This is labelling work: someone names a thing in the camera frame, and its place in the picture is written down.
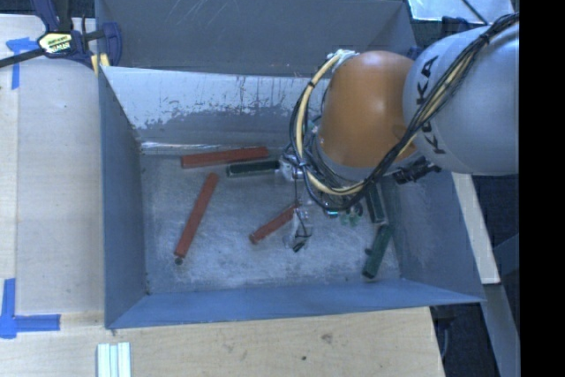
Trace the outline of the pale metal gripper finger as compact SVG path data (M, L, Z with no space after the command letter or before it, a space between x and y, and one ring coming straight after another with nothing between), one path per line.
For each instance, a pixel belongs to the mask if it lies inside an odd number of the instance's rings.
M297 207L294 211L294 226L296 234L310 234L311 223L308 211L302 207Z
M283 238L283 244L287 249L298 253L307 245L308 239L309 233L307 231L295 231Z

